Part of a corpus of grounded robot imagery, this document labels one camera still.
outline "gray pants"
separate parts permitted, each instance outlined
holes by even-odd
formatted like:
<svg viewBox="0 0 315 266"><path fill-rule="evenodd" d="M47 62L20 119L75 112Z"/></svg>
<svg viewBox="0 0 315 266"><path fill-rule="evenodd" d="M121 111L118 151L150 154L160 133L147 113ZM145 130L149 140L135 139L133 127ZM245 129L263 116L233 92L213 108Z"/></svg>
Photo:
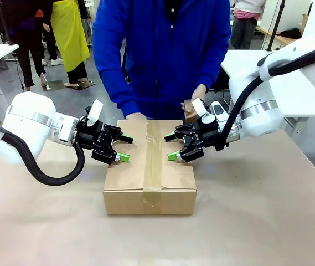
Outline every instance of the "gray pants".
<svg viewBox="0 0 315 266"><path fill-rule="evenodd" d="M254 18L239 19L235 17L230 39L234 49L250 49L256 27L257 20Z"/></svg>

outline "person in yellow skirt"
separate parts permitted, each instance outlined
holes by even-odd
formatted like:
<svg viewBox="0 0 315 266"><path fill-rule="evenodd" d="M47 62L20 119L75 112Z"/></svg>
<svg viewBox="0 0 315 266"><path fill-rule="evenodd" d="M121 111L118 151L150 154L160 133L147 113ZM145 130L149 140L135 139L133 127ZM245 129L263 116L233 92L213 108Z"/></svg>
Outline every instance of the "person in yellow skirt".
<svg viewBox="0 0 315 266"><path fill-rule="evenodd" d="M90 57L81 19L87 18L84 0L44 0L44 23L50 31L49 22L64 60L69 82L66 87L84 89L95 83L87 79L85 61Z"/></svg>

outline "blue jacket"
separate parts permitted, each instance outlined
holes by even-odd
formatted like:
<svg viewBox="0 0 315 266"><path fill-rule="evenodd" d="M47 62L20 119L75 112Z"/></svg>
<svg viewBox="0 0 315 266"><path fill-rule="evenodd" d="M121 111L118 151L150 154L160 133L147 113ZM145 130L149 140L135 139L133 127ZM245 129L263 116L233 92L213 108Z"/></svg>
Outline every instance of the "blue jacket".
<svg viewBox="0 0 315 266"><path fill-rule="evenodd" d="M94 23L96 67L124 116L178 119L199 84L216 81L230 37L229 0L183 0L171 25L164 0L101 0ZM121 68L126 37L127 84Z"/></svg>

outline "black pole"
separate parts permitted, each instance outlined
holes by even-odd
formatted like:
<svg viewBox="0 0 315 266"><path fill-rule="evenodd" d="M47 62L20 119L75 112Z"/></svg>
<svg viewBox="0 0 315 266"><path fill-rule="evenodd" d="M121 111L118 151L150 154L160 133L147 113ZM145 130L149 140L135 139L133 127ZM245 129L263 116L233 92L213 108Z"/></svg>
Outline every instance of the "black pole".
<svg viewBox="0 0 315 266"><path fill-rule="evenodd" d="M281 4L279 6L278 17L277 17L277 20L275 21L274 29L273 29L273 32L272 32L272 36L270 37L270 41L269 41L269 45L268 45L267 51L271 51L272 50L272 45L273 45L273 42L274 42L275 35L277 34L277 30L278 30L281 14L283 13L284 6L285 6L285 0L282 0Z"/></svg>
<svg viewBox="0 0 315 266"><path fill-rule="evenodd" d="M2 7L2 1L0 0L0 17L1 17L1 21L2 21L2 26L4 29L4 33L7 37L8 40L8 44L9 45L13 45L13 42L11 41L9 34L8 34L8 29L7 29L7 25L6 25L6 21L4 20L4 16L3 16L3 7Z"/></svg>

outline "hand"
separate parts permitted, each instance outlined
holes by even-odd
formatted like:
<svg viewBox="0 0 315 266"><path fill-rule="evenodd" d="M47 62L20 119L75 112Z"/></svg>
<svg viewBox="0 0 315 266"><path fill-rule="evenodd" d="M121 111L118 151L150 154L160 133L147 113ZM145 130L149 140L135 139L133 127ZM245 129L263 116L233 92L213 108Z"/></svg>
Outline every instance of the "hand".
<svg viewBox="0 0 315 266"><path fill-rule="evenodd" d="M186 101L185 103L186 106L184 106L184 103L181 103L183 111L187 114L187 116L185 117L186 119L190 119L197 116L197 113L194 110L192 101L194 101L196 98L199 98L200 100L205 101L205 94L206 94L206 86L201 84L194 90L191 100Z"/></svg>
<svg viewBox="0 0 315 266"><path fill-rule="evenodd" d="M50 32L50 27L49 27L49 25L43 23L43 28L44 28L47 32Z"/></svg>
<svg viewBox="0 0 315 266"><path fill-rule="evenodd" d="M140 112L134 112L133 114L127 115L125 119L126 120L146 120L147 118Z"/></svg>

